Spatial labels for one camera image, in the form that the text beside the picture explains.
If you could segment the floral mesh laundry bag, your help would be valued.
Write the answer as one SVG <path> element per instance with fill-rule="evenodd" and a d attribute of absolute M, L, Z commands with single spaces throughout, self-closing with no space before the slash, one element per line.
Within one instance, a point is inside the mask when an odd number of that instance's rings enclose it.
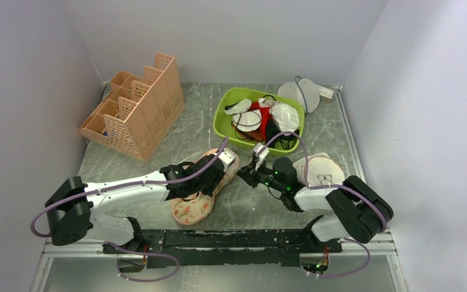
<path fill-rule="evenodd" d="M 202 221 L 211 213 L 216 196 L 220 190 L 231 182 L 237 171 L 240 169 L 240 158 L 231 149 L 225 149 L 221 154 L 226 153 L 228 158 L 232 158 L 233 162 L 227 167 L 226 174 L 223 176 L 219 184 L 215 187 L 212 196 L 196 192 L 189 195 L 187 198 L 176 198 L 170 200 L 170 210 L 175 221 L 181 225 L 193 225 Z"/>

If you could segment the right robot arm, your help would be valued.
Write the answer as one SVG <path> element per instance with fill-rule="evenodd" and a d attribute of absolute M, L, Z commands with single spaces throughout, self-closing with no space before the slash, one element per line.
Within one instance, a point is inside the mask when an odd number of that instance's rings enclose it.
<path fill-rule="evenodd" d="M 312 252 L 335 238 L 368 243 L 394 216 L 391 206 L 371 187 L 356 175 L 345 176 L 325 153 L 296 162 L 281 157 L 270 168 L 254 158 L 237 175 L 251 187 L 262 184 L 279 192 L 277 199 L 290 211 L 323 212 L 309 223 L 304 235 L 304 245 Z"/>

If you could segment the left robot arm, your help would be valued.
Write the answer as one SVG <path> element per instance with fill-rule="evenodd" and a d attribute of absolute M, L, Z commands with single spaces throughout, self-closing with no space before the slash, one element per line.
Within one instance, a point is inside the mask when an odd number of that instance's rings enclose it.
<path fill-rule="evenodd" d="M 137 203 L 184 199 L 196 193 L 212 196 L 236 161 L 235 155 L 224 151 L 121 181 L 86 184 L 79 176 L 68 178 L 45 203 L 51 241 L 65 246 L 83 238 L 103 240 L 135 253 L 144 245 L 138 221 L 109 216 L 109 211 Z"/>

